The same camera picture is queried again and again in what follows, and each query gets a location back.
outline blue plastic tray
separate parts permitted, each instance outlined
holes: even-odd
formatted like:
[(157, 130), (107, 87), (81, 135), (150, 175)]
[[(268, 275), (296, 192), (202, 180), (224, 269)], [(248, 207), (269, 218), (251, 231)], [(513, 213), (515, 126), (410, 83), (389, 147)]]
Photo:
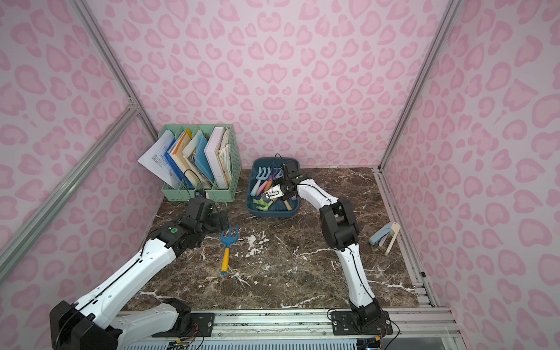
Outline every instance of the blue plastic tray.
[[(284, 158), (284, 161), (292, 160), (292, 158)], [(300, 168), (300, 163), (296, 160), (297, 168)], [(258, 210), (256, 207), (257, 205), (253, 203), (253, 198), (259, 199), (260, 196), (252, 197), (250, 192), (253, 189), (253, 186), (256, 184), (257, 180), (255, 180), (255, 176), (259, 173), (259, 166), (264, 167), (281, 167), (282, 160), (280, 158), (259, 158), (253, 162), (253, 168), (251, 169), (251, 176), (249, 177), (249, 186), (247, 187), (247, 200), (245, 201), (245, 206), (247, 210), (254, 216), (258, 217), (292, 217), (296, 214), (297, 209), (300, 207), (300, 198), (297, 197), (296, 200), (288, 199), (288, 203), (293, 208), (293, 210), (286, 210), (286, 206), (284, 205), (284, 201), (277, 200), (276, 202), (272, 203), (268, 208), (268, 212), (264, 212), (262, 210)]]

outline pink leopard print wall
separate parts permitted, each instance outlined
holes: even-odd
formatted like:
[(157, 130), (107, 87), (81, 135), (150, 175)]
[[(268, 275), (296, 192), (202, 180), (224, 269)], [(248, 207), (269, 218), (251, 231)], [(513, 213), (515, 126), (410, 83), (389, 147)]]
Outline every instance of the pink leopard print wall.
[(162, 182), (136, 160), (152, 144), (134, 120), (0, 286), (0, 348), (50, 348), (49, 311), (107, 279), (138, 251)]
[(389, 167), (470, 350), (560, 347), (559, 13), (469, 0)]
[(373, 166), (447, 0), (89, 1), (158, 129), (233, 123), (242, 165)]
[(64, 0), (0, 4), (0, 251), (124, 110)]

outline brown marble surface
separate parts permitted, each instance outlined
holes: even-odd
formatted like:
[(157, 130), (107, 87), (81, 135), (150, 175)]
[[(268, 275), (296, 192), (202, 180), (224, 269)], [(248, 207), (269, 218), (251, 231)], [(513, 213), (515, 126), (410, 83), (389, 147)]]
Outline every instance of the brown marble surface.
[[(417, 306), (397, 244), (384, 249), (367, 240), (389, 222), (371, 169), (303, 169), (323, 189), (347, 197), (360, 225), (360, 254), (381, 306)], [(334, 251), (327, 248), (319, 213), (305, 200), (292, 218), (257, 218), (245, 208), (249, 171), (241, 172), (233, 203), (219, 203), (240, 235), (231, 247), (230, 270), (221, 274), (224, 246), (207, 236), (201, 248), (188, 250), (157, 273), (125, 306), (146, 310), (176, 297), (193, 310), (347, 307), (348, 288)], [(184, 210), (164, 200), (152, 228)]]

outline pink handle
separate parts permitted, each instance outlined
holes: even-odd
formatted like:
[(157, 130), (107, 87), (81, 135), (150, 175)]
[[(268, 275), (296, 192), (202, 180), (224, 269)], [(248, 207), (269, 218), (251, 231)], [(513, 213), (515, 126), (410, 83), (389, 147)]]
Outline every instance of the pink handle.
[(256, 192), (257, 195), (260, 195), (261, 192), (264, 190), (264, 188), (267, 186), (268, 182), (272, 181), (272, 180), (267, 180), (265, 182), (263, 182), (263, 184), (259, 187), (259, 190)]

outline cable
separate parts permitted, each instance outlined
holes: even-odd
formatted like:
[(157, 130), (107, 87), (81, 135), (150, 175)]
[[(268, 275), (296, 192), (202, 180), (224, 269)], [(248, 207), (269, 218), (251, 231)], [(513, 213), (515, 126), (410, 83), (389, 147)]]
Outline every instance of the cable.
[(130, 269), (132, 269), (132, 267), (134, 265), (136, 265), (136, 263), (138, 263), (139, 261), (141, 261), (142, 259), (142, 254), (144, 254), (144, 247), (146, 246), (146, 243), (148, 241), (148, 238), (146, 238), (146, 240), (144, 241), (144, 244), (142, 245), (142, 250), (140, 251), (140, 257), (138, 259), (136, 259), (136, 261), (128, 268), (126, 269), (122, 274), (119, 275), (119, 277), (117, 277), (114, 281), (112, 281), (111, 283), (109, 283), (109, 285), (107, 287), (105, 287), (101, 292), (99, 292), (99, 294), (97, 294), (93, 299), (91, 299), (90, 301), (88, 301), (84, 306), (80, 307), (79, 310), (77, 310), (76, 312), (74, 312), (67, 320), (66, 322), (64, 322), (62, 324), (62, 327), (60, 328), (60, 330), (58, 331), (58, 335), (56, 340), (54, 341), (54, 346), (53, 348), (56, 350), (58, 348), (58, 342), (60, 341), (60, 336), (62, 335), (62, 331), (64, 330), (64, 327), (66, 327), (66, 325), (68, 324), (68, 322), (80, 311), (82, 311), (86, 306), (88, 306), (89, 304), (91, 304), (94, 300), (97, 300), (97, 298), (103, 294), (103, 292), (105, 292), (107, 289), (109, 289), (109, 287), (111, 287), (116, 281), (119, 280), (119, 278), (121, 278), (126, 272), (130, 271)]
[(330, 200), (330, 198), (327, 197), (323, 192), (321, 192), (317, 187), (311, 186), (311, 185), (309, 185), (309, 184), (298, 184), (298, 186), (309, 186), (309, 187), (311, 187), (311, 188), (316, 189), (317, 192), (319, 192), (323, 197), (325, 197), (325, 198), (329, 201), (329, 205), (333, 204), (333, 202)]
[(399, 336), (400, 334), (400, 328), (399, 326), (393, 322), (393, 320), (389, 320), (391, 321), (392, 324), (394, 324), (396, 326), (396, 328), (399, 330), (398, 333), (395, 335), (395, 338), (391, 339), (391, 341), (387, 344), (387, 346), (385, 347), (385, 350), (387, 350), (389, 348), (389, 345), (391, 345), (391, 343)]
[(329, 321), (331, 321), (331, 322), (332, 322), (332, 321), (333, 321), (333, 319), (329, 317), (329, 312), (330, 312), (331, 310), (333, 310), (333, 311), (336, 311), (336, 312), (338, 312), (338, 310), (337, 310), (337, 309), (335, 309), (335, 308), (333, 308), (333, 307), (331, 307), (331, 308), (330, 308), (329, 310), (327, 310), (327, 311), (326, 311), (326, 318), (328, 318), (328, 319), (329, 319)]
[(280, 155), (280, 153), (276, 153), (274, 155), (274, 159), (272, 160), (272, 166), (274, 166), (274, 161), (276, 160), (276, 156), (280, 157), (280, 160), (282, 161), (282, 164), (284, 164), (284, 158), (282, 158), (282, 156)]
[(204, 343), (204, 334), (201, 333), (200, 335), (202, 335), (202, 341), (200, 342), (200, 345), (195, 350), (200, 349), (200, 347), (202, 346), (202, 343)]
[[(352, 256), (352, 261), (354, 261), (354, 268), (356, 269), (356, 273), (358, 274), (358, 278), (360, 279), (360, 283), (362, 284), (363, 289), (366, 291), (367, 295), (369, 295), (369, 297), (371, 298), (371, 301), (373, 301), (374, 298), (371, 296), (371, 294), (369, 293), (369, 291), (367, 290), (367, 288), (366, 288), (365, 285), (363, 284), (362, 278), (360, 277), (360, 274), (358, 273), (358, 266), (356, 265), (356, 260), (355, 260), (355, 258), (354, 258), (354, 254), (350, 254), (350, 255)], [(383, 310), (383, 308), (382, 308), (381, 306), (379, 306), (379, 309), (381, 310), (381, 312), (385, 312), (385, 310)], [(399, 336), (399, 334), (400, 334), (400, 328), (399, 328), (399, 326), (398, 326), (396, 323), (394, 323), (393, 320), (390, 320), (390, 319), (389, 319), (389, 321), (390, 321), (391, 323), (393, 323), (393, 324), (396, 326), (396, 328), (399, 330), (399, 332), (396, 334), (395, 338), (391, 339), (391, 341), (387, 344), (387, 346), (385, 347), (385, 350), (389, 347), (389, 345), (391, 345), (391, 343), (392, 343), (392, 342)]]
[(363, 284), (362, 278), (360, 277), (360, 273), (358, 272), (358, 265), (356, 265), (356, 260), (354, 258), (354, 254), (350, 253), (350, 255), (352, 256), (352, 261), (354, 262), (354, 268), (356, 269), (356, 274), (358, 275), (358, 278), (360, 279), (360, 283), (362, 284), (363, 289), (366, 291), (367, 295), (371, 298), (371, 302), (374, 301), (374, 297), (371, 296), (371, 294), (369, 293), (369, 291), (367, 290), (365, 284)]
[(53, 349), (57, 349), (58, 348), (58, 342), (60, 340), (60, 336), (62, 335), (62, 331), (64, 330), (64, 327), (66, 327), (66, 325), (68, 324), (68, 322), (80, 311), (82, 311), (82, 309), (86, 306), (88, 306), (93, 300), (95, 300), (95, 298), (93, 298), (92, 300), (88, 301), (84, 306), (82, 306), (79, 310), (76, 310), (76, 312), (74, 312), (72, 315), (70, 315), (70, 317), (66, 320), (66, 322), (64, 322), (62, 324), (62, 327), (60, 328), (60, 330), (58, 331), (58, 336), (56, 338), (56, 340), (54, 341), (54, 346)]
[(198, 183), (199, 183), (200, 186), (202, 187), (202, 181), (201, 181), (200, 178), (198, 177), (197, 173), (194, 172), (192, 169), (187, 169), (187, 170), (183, 171), (183, 177), (185, 177), (185, 179), (186, 179), (186, 172), (187, 172), (187, 171), (192, 172), (192, 173), (194, 174), (194, 176), (197, 177)]
[[(193, 325), (194, 325), (194, 327), (195, 327), (195, 332), (194, 332), (194, 334), (193, 334), (191, 337), (189, 337), (189, 338), (184, 338), (184, 337), (183, 337), (183, 338), (178, 339), (177, 341), (178, 341), (179, 343), (177, 343), (177, 344), (175, 344), (175, 345), (173, 345), (173, 346), (171, 346), (171, 345), (167, 346), (167, 350), (187, 349), (187, 348), (193, 343), (193, 341), (194, 341), (194, 339), (196, 338), (196, 336), (197, 336), (197, 334), (198, 334), (198, 331), (199, 331), (199, 329), (198, 329), (198, 324), (193, 323)], [(188, 330), (186, 330), (185, 333), (186, 333), (186, 332), (190, 332), (191, 330), (193, 330), (192, 327), (189, 328)], [(202, 336), (202, 342), (204, 342), (204, 334), (201, 333), (200, 335)], [(189, 340), (191, 340), (191, 339), (193, 339), (193, 340), (192, 340), (191, 342), (189, 342), (188, 344), (181, 344), (181, 342), (186, 342), (186, 341), (189, 341)]]

